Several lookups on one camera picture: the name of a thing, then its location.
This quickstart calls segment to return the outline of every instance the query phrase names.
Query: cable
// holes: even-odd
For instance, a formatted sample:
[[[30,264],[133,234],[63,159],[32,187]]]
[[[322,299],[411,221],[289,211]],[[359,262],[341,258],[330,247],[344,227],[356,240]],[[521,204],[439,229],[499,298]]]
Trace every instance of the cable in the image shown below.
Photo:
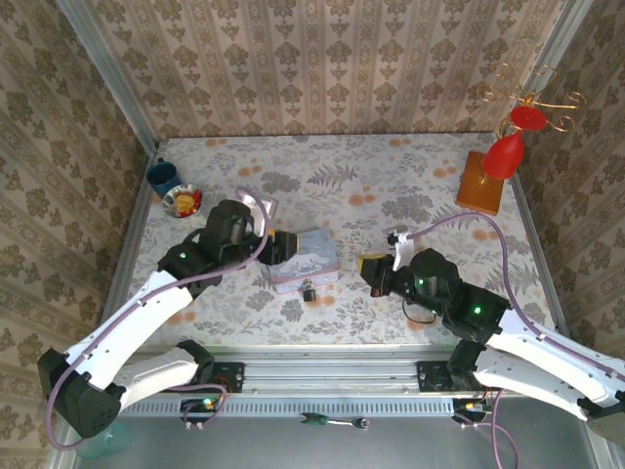
[[[224,409],[224,405],[226,405],[226,400],[228,399],[228,395],[229,395],[226,388],[222,386],[221,384],[192,384],[189,386],[175,386],[173,388],[169,388],[170,391],[196,391],[199,389],[213,389],[213,390],[216,389],[220,393],[217,407],[215,408],[213,413],[209,417],[207,417],[206,420],[204,420],[204,422],[202,422],[202,424],[205,425],[207,423],[212,422],[215,419],[215,417],[217,417],[217,415]],[[187,424],[188,415],[190,414],[191,409],[199,405],[201,404],[192,403],[192,404],[185,405],[185,408],[183,411],[183,422],[185,422],[185,424]]]
[[[403,315],[406,316],[407,320],[410,320],[411,322],[414,322],[416,324],[433,324],[437,320],[436,316],[434,316],[432,320],[414,320],[413,318],[411,318],[406,312],[406,299],[405,298],[401,302],[401,310],[403,311]]]
[[[525,313],[522,311],[521,305],[519,304],[519,301],[517,301],[517,297],[515,296],[515,293],[512,289],[512,286],[510,284],[510,274],[508,272],[508,242],[506,241],[506,238],[503,232],[499,228],[499,225],[497,225],[497,223],[492,218],[487,217],[486,215],[483,215],[479,212],[459,213],[457,215],[453,215],[437,223],[434,223],[429,228],[425,228],[424,230],[420,232],[409,234],[406,237],[406,239],[411,240],[419,236],[427,235],[428,233],[433,232],[434,230],[437,230],[442,225],[445,225],[447,223],[450,223],[450,222],[453,222],[455,220],[459,220],[462,218],[478,218],[478,219],[484,220],[486,223],[488,223],[488,225],[490,225],[493,228],[493,230],[497,233],[497,236],[499,236],[499,242],[501,243],[501,250],[502,250],[502,268],[503,268],[503,276],[504,276],[504,286],[506,287],[506,292],[508,293],[508,296],[510,297],[510,302],[512,303],[514,309],[517,311],[517,314],[519,315],[519,317],[521,318],[525,326],[529,330],[531,330],[534,334],[540,336],[542,332],[534,325],[532,320],[528,318],[525,315]],[[548,336],[544,337],[543,340],[547,342],[548,344],[552,345],[553,347],[561,350],[562,352],[570,356],[576,357],[580,361],[590,364],[596,367],[597,369],[600,369],[608,376],[615,376],[618,380],[625,382],[625,375],[619,373],[615,369],[610,368],[609,366],[605,366],[603,363],[597,362],[596,360],[585,357],[583,354],[580,354],[579,352],[569,349],[568,347],[554,340],[551,337],[548,337]]]
[[[481,395],[481,399],[478,401],[478,404],[480,404],[480,403],[484,403],[484,402],[486,401],[486,398],[487,398],[487,396],[488,396],[488,390],[489,390],[489,389],[490,389],[490,388],[486,388],[486,389],[484,389],[484,394],[482,394],[482,395]]]
[[[497,430],[502,432],[508,440],[510,441],[513,451],[515,453],[515,469],[519,468],[520,460],[519,460],[519,447],[517,446],[517,442],[514,437],[510,434],[508,430],[506,430],[501,425],[497,424],[497,408],[499,407],[499,403],[501,402],[501,398],[506,391],[504,389],[499,390],[497,393],[497,397],[495,398],[495,403],[493,404],[492,409],[492,421],[490,422],[474,422],[469,418],[465,417],[461,413],[454,413],[454,416],[464,421],[467,425],[471,425],[472,427],[490,427],[491,438],[492,438],[492,450],[495,455],[495,462],[497,463],[498,469],[504,469],[503,463],[501,462],[501,456],[499,454],[499,444],[497,443]]]
[[[497,467],[499,469],[503,469],[504,466],[501,463],[501,457],[499,457],[499,446],[497,445],[497,427],[498,427],[497,408],[499,408],[499,403],[505,392],[506,392],[505,389],[500,389],[499,392],[497,393],[497,397],[495,398],[495,404],[493,404],[492,406],[492,424],[491,424],[491,429],[490,429],[490,432],[492,435],[492,450],[495,454],[495,461],[497,461]],[[519,454],[517,452],[517,445],[515,441],[513,440],[512,436],[510,436],[510,434],[508,433],[508,431],[504,430],[504,432],[506,433],[506,435],[508,435],[508,438],[512,442],[513,447],[515,447],[515,453],[517,454],[517,463],[515,464],[515,468],[517,468],[519,467]]]
[[[232,385],[230,385],[229,380],[225,376],[219,374],[215,376],[215,379],[217,379],[217,381],[219,381],[219,383],[226,388],[226,391],[228,391],[228,393],[232,392]]]
[[[254,262],[256,258],[261,254],[263,249],[265,249],[265,246],[267,245],[267,240],[269,238],[269,225],[270,225],[270,217],[267,213],[267,209],[265,208],[265,205],[263,204],[262,200],[259,199],[254,193],[248,191],[247,189],[243,187],[236,188],[235,192],[237,195],[243,192],[251,196],[256,202],[256,204],[259,206],[261,213],[263,214],[263,219],[265,221],[265,231],[263,232],[263,237],[261,238],[261,243],[259,244],[259,246],[250,255],[249,258],[245,259],[243,262],[235,266],[221,268],[216,271],[209,272],[207,274],[202,274],[200,276],[183,278],[182,280],[173,281],[171,283],[161,286],[160,288],[155,289],[154,291],[151,291],[147,295],[143,296],[139,301],[134,303],[130,308],[124,311],[121,315],[119,315],[119,317],[116,318],[111,324],[109,324],[106,327],[106,329],[103,330],[103,332],[98,337],[96,337],[96,339],[82,352],[82,354],[62,373],[62,375],[59,377],[54,387],[52,388],[52,391],[50,392],[50,397],[48,398],[48,403],[46,405],[45,425],[46,425],[46,435],[48,437],[48,440],[50,441],[50,445],[52,445],[53,448],[58,449],[59,451],[63,451],[67,449],[78,448],[80,445],[85,443],[85,440],[81,439],[71,445],[60,444],[55,438],[54,431],[52,428],[52,412],[54,411],[54,404],[55,404],[55,401],[57,400],[57,397],[59,396],[59,391],[61,390],[62,385],[65,383],[65,381],[67,380],[71,372],[74,371],[81,363],[83,363],[86,357],[89,357],[89,354],[91,354],[96,349],[96,347],[100,345],[100,343],[108,336],[108,334],[110,334],[110,332],[112,332],[121,322],[123,322],[126,318],[128,318],[135,310],[137,310],[140,304],[141,305],[144,304],[146,301],[149,301],[150,299],[152,299],[156,295],[159,295],[163,291],[169,290],[170,288],[175,288],[178,286],[185,286],[190,283],[194,283],[196,281],[202,281],[202,280],[207,280],[209,278],[224,276],[226,274],[230,274],[232,272],[243,269],[247,267],[249,264],[251,264],[252,262]],[[192,386],[179,386],[179,387],[172,388],[172,389],[181,390],[181,388],[185,388],[185,390],[191,391],[191,389],[189,388],[192,388]]]

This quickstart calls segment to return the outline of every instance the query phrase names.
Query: table surface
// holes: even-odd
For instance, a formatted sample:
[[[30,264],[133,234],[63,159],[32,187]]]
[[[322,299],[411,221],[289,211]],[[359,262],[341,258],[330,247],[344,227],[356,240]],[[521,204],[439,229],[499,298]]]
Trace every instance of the table surface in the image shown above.
[[[133,272],[132,295],[156,262],[192,230],[204,226],[210,208],[234,198],[237,186],[278,201],[273,223],[303,232],[328,227],[340,262],[338,281],[317,289],[317,301],[300,293],[279,295],[258,263],[209,287],[150,337],[148,346],[193,339],[206,346],[453,344],[439,320],[409,322],[398,297],[371,298],[355,269],[359,254],[389,252],[385,230],[427,228],[465,212],[455,205],[469,150],[487,151],[489,134],[237,137],[176,139],[159,156],[176,164],[185,182],[204,190],[200,212],[168,217],[154,198]],[[524,311],[554,327],[545,292],[509,182],[494,217],[508,241],[512,285]],[[447,225],[415,240],[456,263],[461,277],[502,296],[501,249],[495,232],[478,220]],[[428,312],[408,307],[415,318]]]
[[[170,417],[122,414],[116,421],[129,429],[130,447],[107,458],[78,459],[74,469],[497,467],[489,429],[462,431],[450,418],[378,417],[366,432],[335,425],[312,427],[291,418],[220,416],[201,432],[187,432],[180,420]],[[557,407],[531,399],[504,399],[497,421],[517,442],[520,468],[599,469],[583,423]],[[498,442],[503,467],[515,467],[510,444],[503,436]]]

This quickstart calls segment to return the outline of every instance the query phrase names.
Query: floral tablecloth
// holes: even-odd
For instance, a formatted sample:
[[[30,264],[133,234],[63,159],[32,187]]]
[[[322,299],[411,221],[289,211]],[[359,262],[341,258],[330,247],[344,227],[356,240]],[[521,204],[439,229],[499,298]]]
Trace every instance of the floral tablecloth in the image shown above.
[[[387,228],[423,229],[464,211],[454,200],[467,153],[486,151],[491,144],[487,134],[237,137],[163,144],[159,156],[176,164],[185,182],[204,190],[204,205],[199,214],[175,220],[154,199],[130,294],[167,249],[203,226],[210,208],[233,198],[239,185],[278,201],[273,223],[279,229],[328,227],[341,270],[339,280],[320,287],[309,304],[298,293],[275,293],[267,268],[254,263],[205,290],[147,345],[174,345],[185,338],[207,346],[454,343],[439,320],[430,326],[406,320],[399,298],[371,298],[355,259],[361,253],[388,252]],[[511,279],[521,305],[553,327],[508,183],[496,221],[508,240]],[[456,263],[465,281],[505,296],[499,241],[484,222],[462,221],[415,240],[416,250],[427,247]],[[428,317],[418,306],[408,309]]]

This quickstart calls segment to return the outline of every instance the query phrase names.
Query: clear plastic cup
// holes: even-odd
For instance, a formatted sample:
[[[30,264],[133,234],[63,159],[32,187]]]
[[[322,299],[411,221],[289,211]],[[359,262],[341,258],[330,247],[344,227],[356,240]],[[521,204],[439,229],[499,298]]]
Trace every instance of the clear plastic cup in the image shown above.
[[[78,447],[76,453],[84,459],[99,459],[118,454],[128,445],[130,445],[130,430],[123,423],[113,422],[100,434]]]

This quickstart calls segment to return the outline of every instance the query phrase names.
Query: gold wire decoration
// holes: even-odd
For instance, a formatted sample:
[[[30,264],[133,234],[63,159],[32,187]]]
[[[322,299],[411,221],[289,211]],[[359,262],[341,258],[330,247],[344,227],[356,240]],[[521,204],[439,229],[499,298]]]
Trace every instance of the gold wire decoration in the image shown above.
[[[524,91],[521,85],[519,71],[515,66],[507,63],[495,65],[493,68],[493,74],[499,78],[499,83],[497,85],[482,83],[478,87],[478,96],[487,103],[507,98],[516,101],[519,106],[546,107],[550,109],[566,109],[569,111],[576,110],[586,105],[586,98],[576,91],[569,91],[566,93],[565,97],[569,102],[567,104],[552,105],[543,103],[540,100],[540,94],[554,82],[558,73],[552,66],[544,64],[537,65],[531,70],[530,73],[538,77],[551,73],[551,76],[549,77],[549,80],[547,80],[545,86],[543,86],[540,90],[534,92]],[[568,114],[560,116],[557,123],[554,123],[549,119],[547,119],[547,123],[553,129],[560,132],[570,132],[576,125],[575,120]],[[499,122],[497,135],[500,139],[509,128],[520,130],[520,128],[517,127],[510,119],[510,113]]]

